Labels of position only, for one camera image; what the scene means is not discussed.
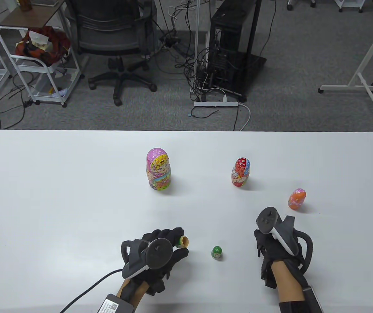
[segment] chair base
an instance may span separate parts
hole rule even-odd
[[[108,68],[110,70],[118,70],[119,73],[110,71],[88,79],[89,89],[96,89],[98,82],[116,80],[114,94],[112,96],[112,98],[114,99],[114,104],[116,106],[122,105],[121,94],[124,81],[140,82],[141,84],[148,87],[151,92],[156,92],[158,88],[153,82],[150,82],[144,77],[133,73],[133,71],[135,71],[139,67],[141,67],[143,70],[149,70],[149,65],[147,64],[146,60],[130,65],[126,71],[124,69],[124,64],[121,57],[117,57],[115,60],[110,58],[108,59]]]

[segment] wrist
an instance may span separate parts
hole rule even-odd
[[[118,293],[117,297],[121,298],[122,290],[130,283],[130,279],[124,280],[122,283]],[[144,294],[146,293],[147,289],[149,289],[149,284],[143,281],[140,285],[137,286],[137,288],[133,291],[133,293],[130,295],[130,300],[128,301],[134,309],[137,308],[139,305],[141,299],[143,298]]]
[[[292,276],[283,261],[274,261],[271,265],[279,292],[279,302],[305,301],[302,287]]]

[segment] paper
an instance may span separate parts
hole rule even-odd
[[[30,36],[32,44],[35,45],[36,47],[46,46],[49,42],[48,36],[36,33],[32,30],[29,32],[29,36]]]

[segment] orange matryoshka doll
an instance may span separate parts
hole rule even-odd
[[[307,193],[305,192],[305,190],[298,188],[297,190],[292,192],[291,196],[289,197],[288,206],[292,210],[298,210],[304,202],[306,196]]]

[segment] pink matryoshka doll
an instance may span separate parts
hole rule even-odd
[[[167,153],[161,148],[151,149],[146,157],[146,173],[150,187],[166,189],[170,184],[170,164]]]

